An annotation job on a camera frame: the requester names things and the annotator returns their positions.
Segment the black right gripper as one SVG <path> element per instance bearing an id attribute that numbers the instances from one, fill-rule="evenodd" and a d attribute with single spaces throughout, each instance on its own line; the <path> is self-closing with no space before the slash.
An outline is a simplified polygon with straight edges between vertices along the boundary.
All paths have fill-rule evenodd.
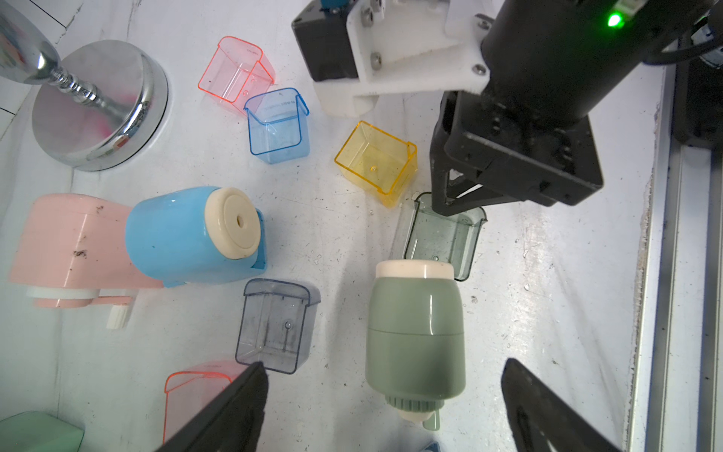
<path id="1" fill-rule="evenodd" d="M 533 202 L 578 205 L 604 177 L 589 118 L 537 124 L 489 94 L 445 92 L 429 150 L 433 210 Z"/>

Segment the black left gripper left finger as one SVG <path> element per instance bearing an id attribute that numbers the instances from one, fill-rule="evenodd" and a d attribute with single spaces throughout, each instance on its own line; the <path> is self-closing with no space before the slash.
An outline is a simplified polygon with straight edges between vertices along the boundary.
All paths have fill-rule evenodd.
<path id="1" fill-rule="evenodd" d="M 246 370 L 160 446 L 161 451 L 254 451 L 265 420 L 269 381 L 262 363 Z"/>

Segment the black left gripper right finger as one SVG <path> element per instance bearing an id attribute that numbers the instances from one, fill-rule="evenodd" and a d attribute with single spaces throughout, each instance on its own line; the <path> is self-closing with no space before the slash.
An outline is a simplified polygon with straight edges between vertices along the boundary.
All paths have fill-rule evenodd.
<path id="1" fill-rule="evenodd" d="M 520 361 L 509 358 L 501 387 L 519 451 L 617 451 Z"/>

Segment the clear dark green tray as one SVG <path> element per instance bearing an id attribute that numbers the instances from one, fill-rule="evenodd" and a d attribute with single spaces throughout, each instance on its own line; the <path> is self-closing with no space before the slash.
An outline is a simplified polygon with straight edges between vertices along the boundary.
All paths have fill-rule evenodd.
<path id="1" fill-rule="evenodd" d="M 470 276 L 478 237 L 486 222 L 481 207 L 442 216 L 432 209 L 432 194 L 419 193 L 401 203 L 390 257 L 449 264 L 455 280 L 464 282 Z"/>

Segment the clear grey tray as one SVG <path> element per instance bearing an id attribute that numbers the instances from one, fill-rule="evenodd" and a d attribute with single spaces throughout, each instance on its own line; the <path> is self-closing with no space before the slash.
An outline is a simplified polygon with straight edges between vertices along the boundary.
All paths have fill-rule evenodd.
<path id="1" fill-rule="evenodd" d="M 262 363 L 268 370 L 293 375 L 308 360 L 316 311 L 317 287 L 306 282 L 255 278 L 244 288 L 244 306 L 235 361 Z"/>

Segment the dark green pencil sharpener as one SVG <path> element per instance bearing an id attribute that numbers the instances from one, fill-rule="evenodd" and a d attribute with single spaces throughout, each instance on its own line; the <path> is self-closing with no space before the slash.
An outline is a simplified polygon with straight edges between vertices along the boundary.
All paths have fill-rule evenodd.
<path id="1" fill-rule="evenodd" d="M 461 292 L 451 265 L 387 260 L 369 301 L 365 378 L 405 420 L 428 431 L 466 386 Z"/>

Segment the light green pencil sharpener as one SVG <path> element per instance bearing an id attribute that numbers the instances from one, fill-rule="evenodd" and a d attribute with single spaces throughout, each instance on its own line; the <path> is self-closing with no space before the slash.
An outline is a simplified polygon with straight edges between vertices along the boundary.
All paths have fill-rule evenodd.
<path id="1" fill-rule="evenodd" d="M 22 412 L 1 421 L 2 451 L 78 451 L 85 431 L 44 412 Z"/>

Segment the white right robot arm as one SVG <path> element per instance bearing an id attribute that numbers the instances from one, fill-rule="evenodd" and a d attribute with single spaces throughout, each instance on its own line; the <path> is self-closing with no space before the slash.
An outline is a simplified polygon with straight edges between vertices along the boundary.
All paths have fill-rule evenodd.
<path id="1" fill-rule="evenodd" d="M 442 96 L 430 145 L 433 210 L 578 205 L 603 187 L 589 112 L 639 64 L 722 45 L 718 1 L 508 1 L 482 40 L 479 94 Z"/>

